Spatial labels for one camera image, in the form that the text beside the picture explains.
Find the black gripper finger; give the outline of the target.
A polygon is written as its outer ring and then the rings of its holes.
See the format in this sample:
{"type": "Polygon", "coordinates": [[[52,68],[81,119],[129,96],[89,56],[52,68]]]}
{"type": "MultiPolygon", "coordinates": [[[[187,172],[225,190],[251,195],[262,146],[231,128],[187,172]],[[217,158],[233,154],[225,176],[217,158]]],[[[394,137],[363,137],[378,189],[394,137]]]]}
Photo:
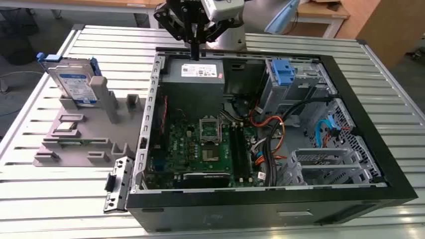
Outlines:
{"type": "Polygon", "coordinates": [[[230,18],[218,21],[213,26],[205,28],[206,20],[199,20],[195,28],[195,61],[199,60],[199,45],[213,42],[222,33],[235,27],[235,19],[230,18]]]}
{"type": "Polygon", "coordinates": [[[158,4],[153,16],[173,38],[189,44],[190,59],[195,60],[195,38],[187,5],[158,4]]]}

